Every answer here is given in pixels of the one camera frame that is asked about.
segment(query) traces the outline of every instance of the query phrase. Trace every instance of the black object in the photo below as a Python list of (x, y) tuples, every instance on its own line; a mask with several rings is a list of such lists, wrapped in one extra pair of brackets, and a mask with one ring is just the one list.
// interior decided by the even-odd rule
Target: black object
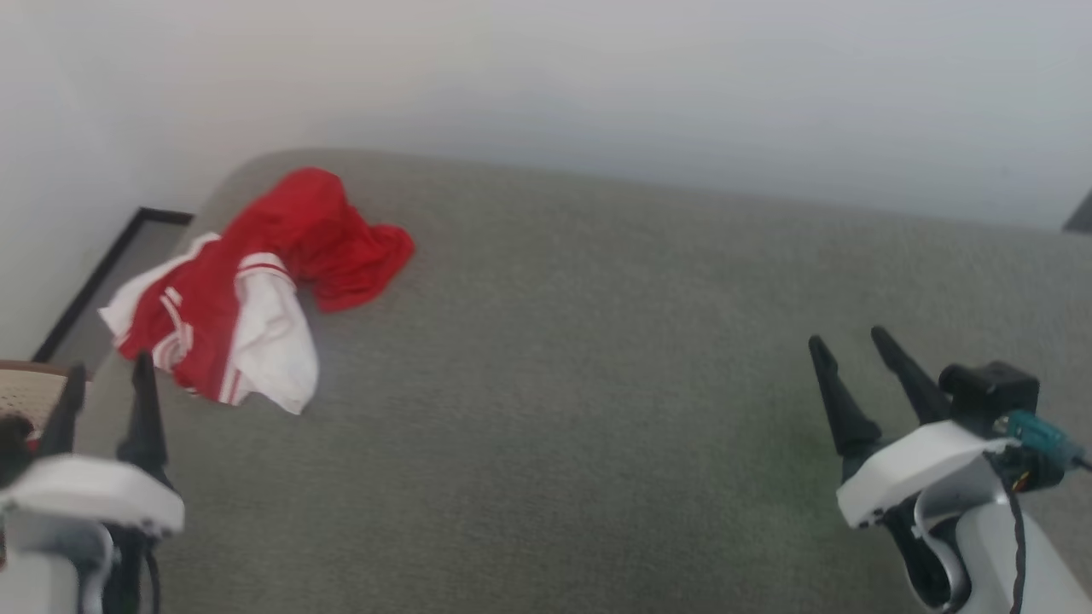
[[(167, 444), (155, 386), (155, 367), (147, 352), (141, 352), (133, 365), (133, 405), (129, 433), (118, 445), (119, 461), (131, 463), (161, 484), (174, 489), (164, 469)], [(153, 612), (159, 611), (159, 569), (153, 550), (156, 546), (144, 533), (131, 527), (107, 526), (118, 553), (103, 590), (104, 614), (135, 614), (140, 605), (141, 569), (146, 564), (152, 580)]]
[(0, 417), (0, 488), (7, 488), (34, 461), (26, 445), (33, 432), (34, 425), (21, 415)]
[(167, 441), (159, 415), (159, 395), (155, 388), (155, 366), (147, 352), (136, 356), (133, 366), (133, 406), (129, 415), (129, 434), (118, 445), (119, 461), (134, 464), (174, 489), (164, 473), (167, 464)]
[(994, 430), (1002, 415), (1013, 410), (1034, 414), (1038, 403), (1038, 379), (1001, 362), (951, 365), (940, 374), (940, 389), (952, 395), (952, 420), (984, 439), (1004, 436)]
[[(899, 554), (906, 567), (906, 576), (914, 591), (929, 607), (939, 607), (952, 599), (951, 583), (945, 566), (933, 550), (914, 534), (914, 505), (917, 497), (906, 499), (891, 508), (881, 523), (891, 533)], [(965, 600), (968, 595), (958, 595)]]
[(925, 375), (922, 367), (903, 352), (883, 327), (873, 327), (873, 343), (879, 350), (883, 364), (899, 377), (910, 404), (921, 424), (948, 420), (951, 405), (943, 392)]
[(57, 405), (46, 418), (38, 439), (37, 458), (72, 453), (75, 437), (75, 416), (83, 409), (83, 394), (87, 387), (87, 373), (83, 365), (69, 369), (68, 381), (57, 400)]
[[(994, 422), (1004, 413), (1016, 409), (1032, 413), (1035, 411), (1038, 381), (1014, 367), (1004, 363), (990, 363), (978, 369), (953, 365), (945, 369), (938, 387), (887, 330), (875, 327), (871, 336), (883, 363), (902, 383), (906, 398), (923, 425), (951, 418), (982, 437), (994, 437)], [(842, 457), (844, 483), (860, 469), (868, 457), (883, 447), (880, 428), (865, 416), (850, 395), (838, 375), (838, 362), (823, 341), (819, 336), (812, 336), (808, 340), (808, 350), (819, 380), (834, 449)], [(945, 392), (951, 393), (953, 399), (949, 401)], [(1051, 464), (1048, 458), (1025, 448), (1008, 450), (990, 462), (1009, 485), (1009, 503), (1017, 516), (1018, 581), (1013, 589), (1017, 600), (1013, 612), (1019, 613), (1025, 556), (1020, 545), (1023, 541), (1023, 519), (1018, 516), (1019, 504), (1011, 488), (1012, 485), (1030, 489), (1057, 484), (1065, 471), (1063, 469), (1059, 474), (1058, 468)], [(939, 607), (946, 603), (961, 606), (969, 594), (952, 594), (952, 587), (940, 559), (914, 532), (916, 503), (915, 495), (888, 510), (877, 510), (878, 523), (891, 533), (902, 555), (910, 582), (921, 600), (930, 607)], [(958, 548), (951, 534), (953, 527), (953, 522), (940, 523), (933, 534)]]
[(1092, 233), (1092, 191), (1077, 205), (1077, 210), (1069, 216), (1061, 229), (1070, 233)]
[(853, 395), (838, 375), (838, 361), (819, 335), (808, 340), (808, 350), (811, 352), (811, 363), (819, 380), (819, 391), (822, 393), (823, 408), (827, 410), (827, 423), (834, 439), (834, 450), (844, 459), (842, 481), (845, 482), (860, 469), (860, 463), (871, 456), (882, 433), (875, 422), (865, 417), (857, 402), (853, 400)]
[(1009, 509), (1012, 510), (1013, 532), (1017, 540), (1017, 577), (1012, 581), (1012, 609), (1009, 610), (1009, 614), (1020, 614), (1023, 610), (1024, 585), (1028, 580), (1028, 544), (1024, 535), (1023, 511), (1020, 509), (1020, 500), (1017, 499), (1017, 484), (1009, 481), (1004, 469), (1004, 454), (984, 453), (983, 456), (1001, 480), (1001, 484), (1005, 486), (1005, 496), (1009, 500)]
[(106, 275), (109, 274), (110, 269), (117, 264), (118, 259), (124, 253), (126, 248), (132, 243), (133, 237), (136, 236), (136, 232), (144, 222), (162, 222), (165, 224), (178, 224), (181, 226), (188, 226), (193, 220), (193, 215), (190, 213), (180, 213), (178, 211), (163, 211), (159, 209), (147, 209), (140, 208), (136, 213), (133, 214), (129, 224), (126, 225), (124, 229), (118, 236), (114, 245), (99, 261), (95, 270), (92, 271), (91, 276), (87, 278), (87, 282), (83, 284), (80, 292), (76, 293), (75, 298), (69, 304), (68, 308), (61, 315), (61, 318), (57, 320), (54, 324), (52, 330), (46, 336), (46, 340), (38, 347), (38, 351), (34, 353), (34, 357), (31, 358), (35, 363), (48, 363), (49, 358), (54, 356), (57, 352), (57, 347), (60, 346), (61, 341), (64, 336), (72, 330), (75, 324), (76, 319), (80, 318), (80, 314), (87, 308), (87, 304), (91, 303), (92, 297), (95, 295), (95, 291), (98, 286), (103, 285), (103, 281), (106, 280)]

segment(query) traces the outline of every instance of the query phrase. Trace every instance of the clothing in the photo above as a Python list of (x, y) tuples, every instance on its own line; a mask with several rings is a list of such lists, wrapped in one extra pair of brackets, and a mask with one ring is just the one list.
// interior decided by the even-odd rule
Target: clothing
[(335, 175), (302, 168), (99, 314), (123, 356), (150, 350), (185, 388), (230, 404), (257, 391), (299, 413), (318, 359), (294, 282), (311, 284), (321, 310), (346, 309), (379, 295), (413, 250), (405, 231), (368, 226)]

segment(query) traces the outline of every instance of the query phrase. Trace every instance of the black trim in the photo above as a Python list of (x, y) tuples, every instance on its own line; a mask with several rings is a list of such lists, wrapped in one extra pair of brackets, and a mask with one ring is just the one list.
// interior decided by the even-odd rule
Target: black trim
[(179, 226), (189, 226), (190, 222), (193, 221), (192, 213), (166, 211), (164, 209), (145, 209), (142, 206), (136, 214), (141, 215), (144, 222), (163, 222), (164, 224), (178, 224)]
[(34, 357), (31, 359), (35, 363), (48, 363), (54, 357), (54, 352), (57, 351), (57, 347), (60, 346), (61, 341), (64, 340), (69, 330), (75, 324), (76, 319), (80, 318), (80, 314), (87, 308), (87, 304), (95, 296), (95, 291), (98, 290), (98, 286), (103, 285), (106, 275), (118, 263), (118, 259), (124, 253), (129, 244), (132, 243), (133, 237), (136, 236), (136, 232), (144, 225), (144, 222), (161, 222), (164, 224), (188, 226), (191, 221), (193, 221), (193, 215), (190, 213), (146, 209), (143, 206), (138, 209), (136, 213), (129, 221), (129, 224), (121, 231), (121, 234), (114, 241), (114, 245), (110, 246), (109, 251), (106, 252), (103, 260), (95, 267), (95, 270), (91, 272), (91, 276), (87, 278), (86, 283), (83, 284), (83, 287), (76, 293), (75, 298), (72, 299), (72, 303), (61, 314), (61, 318), (54, 324), (52, 330), (46, 336), (46, 341), (41, 343), (41, 346), (38, 347), (38, 351), (34, 353)]

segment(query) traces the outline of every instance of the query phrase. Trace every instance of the gray carpet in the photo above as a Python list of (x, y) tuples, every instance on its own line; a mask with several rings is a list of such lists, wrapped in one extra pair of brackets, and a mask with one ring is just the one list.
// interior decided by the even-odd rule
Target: gray carpet
[[(933, 373), (1008, 359), (1092, 444), (1092, 243), (364, 152), (234, 174), (221, 228), (299, 165), (340, 174), (418, 253), (375, 303), (320, 315), (292, 416), (159, 379), (186, 499), (164, 612), (917, 612), (881, 531), (848, 530), (807, 339), (889, 434), (914, 425), (871, 347)], [(80, 430), (109, 453), (130, 366)], [(1092, 480), (1026, 508), (1092, 586)]]

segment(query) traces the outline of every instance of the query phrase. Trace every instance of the black cable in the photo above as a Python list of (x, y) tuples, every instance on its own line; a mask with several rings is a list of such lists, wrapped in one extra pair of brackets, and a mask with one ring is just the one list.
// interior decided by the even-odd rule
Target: black cable
[(1023, 591), (1028, 578), (1028, 544), (1024, 535), (1023, 512), (1020, 510), (1020, 501), (1017, 500), (1017, 494), (1012, 491), (1012, 484), (1005, 477), (997, 458), (986, 454), (986, 460), (989, 461), (989, 464), (994, 468), (994, 472), (997, 473), (997, 477), (1000, 479), (1001, 485), (1005, 487), (1005, 496), (1009, 499), (1009, 508), (1012, 510), (1012, 520), (1016, 524), (1017, 577), (1012, 582), (1012, 609), (1009, 610), (1009, 614), (1020, 614), (1023, 610)]
[(152, 612), (159, 614), (159, 564), (155, 562), (151, 547), (144, 551), (144, 563), (147, 564), (147, 577), (152, 580)]
[(1009, 507), (1012, 509), (1012, 519), (1016, 521), (1017, 533), (1017, 579), (1012, 582), (1012, 610), (1009, 614), (1020, 614), (1023, 609), (1023, 588), (1028, 577), (1028, 544), (1024, 538), (1023, 512), (1020, 511), (1020, 501), (1012, 488), (1005, 488), (1005, 496), (1009, 499)]

